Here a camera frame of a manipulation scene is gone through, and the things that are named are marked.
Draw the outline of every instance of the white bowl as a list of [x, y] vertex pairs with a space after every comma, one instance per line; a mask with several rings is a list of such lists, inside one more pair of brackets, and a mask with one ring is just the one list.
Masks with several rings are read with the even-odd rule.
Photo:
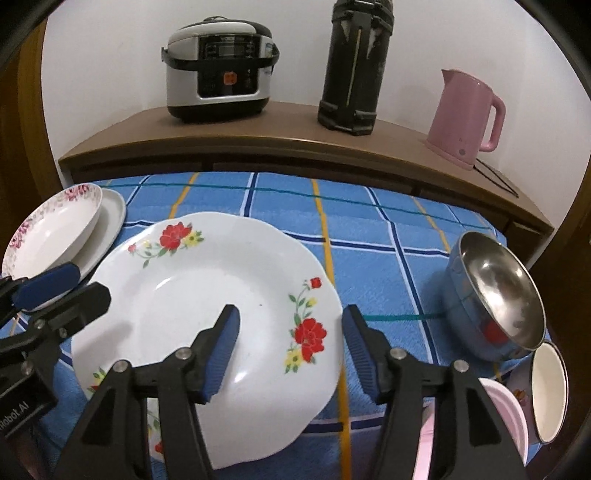
[[[525, 416], [519, 403], [511, 392], [501, 383], [489, 378], [479, 378], [480, 383], [488, 393], [501, 418], [505, 422], [511, 438], [519, 451], [523, 464], [527, 462], [529, 448], [528, 429]], [[419, 437], [417, 461], [415, 463], [413, 480], [427, 480], [431, 466], [433, 451], [433, 434], [435, 430], [435, 403], [430, 402], [423, 412], [423, 427]]]
[[2, 261], [3, 274], [31, 278], [72, 260], [99, 219], [102, 198], [98, 185], [83, 183], [46, 200], [12, 236]]
[[556, 345], [545, 340], [513, 369], [507, 387], [523, 409], [530, 443], [553, 442], [569, 403], [569, 377]]

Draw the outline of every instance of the table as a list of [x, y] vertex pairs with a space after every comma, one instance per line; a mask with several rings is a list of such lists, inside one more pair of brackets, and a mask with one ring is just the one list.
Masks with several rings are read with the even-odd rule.
[[[482, 377], [506, 378], [515, 365], [473, 357], [441, 315], [441, 276], [462, 232], [481, 231], [505, 243], [478, 213], [377, 188], [273, 173], [189, 172], [99, 184], [120, 192], [127, 203], [115, 245], [155, 222], [192, 212], [257, 218], [301, 241], [324, 265], [342, 304], [356, 303], [370, 326], [382, 330], [392, 345], [437, 364], [463, 358]], [[21, 319], [17, 331], [25, 326]], [[10, 328], [0, 333], [7, 335]], [[364, 478], [384, 409], [362, 392], [348, 351], [345, 371], [346, 384], [339, 384], [292, 445], [266, 459], [222, 469], [217, 477]], [[74, 376], [69, 341], [56, 366], [54, 387], [60, 402], [37, 428], [50, 463], [55, 463], [86, 404]], [[536, 451], [530, 449], [530, 458]], [[165, 479], [163, 465], [153, 465], [154, 478]]]

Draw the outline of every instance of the white wall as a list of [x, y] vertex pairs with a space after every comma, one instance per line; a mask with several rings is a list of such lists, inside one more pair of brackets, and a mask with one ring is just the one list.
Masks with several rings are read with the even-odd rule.
[[[211, 15], [269, 27], [281, 50], [272, 98], [317, 105], [334, 0], [67, 0], [49, 19], [43, 99], [55, 158], [142, 109], [162, 106], [160, 47]], [[591, 150], [591, 102], [550, 36], [514, 0], [395, 0], [381, 119], [427, 132], [441, 68], [465, 70], [507, 105], [500, 168], [558, 227]]]

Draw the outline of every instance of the blue gripper pad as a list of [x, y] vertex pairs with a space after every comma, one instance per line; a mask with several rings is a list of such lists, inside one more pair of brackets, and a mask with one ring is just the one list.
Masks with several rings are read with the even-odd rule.
[[210, 329], [215, 343], [205, 364], [205, 383], [202, 394], [209, 402], [220, 389], [223, 377], [232, 356], [238, 332], [240, 331], [240, 312], [234, 305], [226, 305], [216, 324]]
[[386, 336], [368, 327], [357, 305], [343, 311], [343, 334], [355, 365], [359, 382], [374, 403], [383, 403], [380, 379], [389, 375], [386, 355], [390, 344]]
[[24, 282], [12, 294], [12, 303], [18, 310], [34, 310], [52, 298], [75, 288], [79, 281], [80, 270], [76, 265], [59, 265]]

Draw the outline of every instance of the metal bowl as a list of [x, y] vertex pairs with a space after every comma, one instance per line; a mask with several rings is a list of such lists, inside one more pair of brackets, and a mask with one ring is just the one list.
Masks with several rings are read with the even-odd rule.
[[454, 245], [443, 303], [456, 335], [484, 360], [522, 358], [544, 340], [544, 306], [530, 274], [507, 247], [482, 233], [465, 232]]

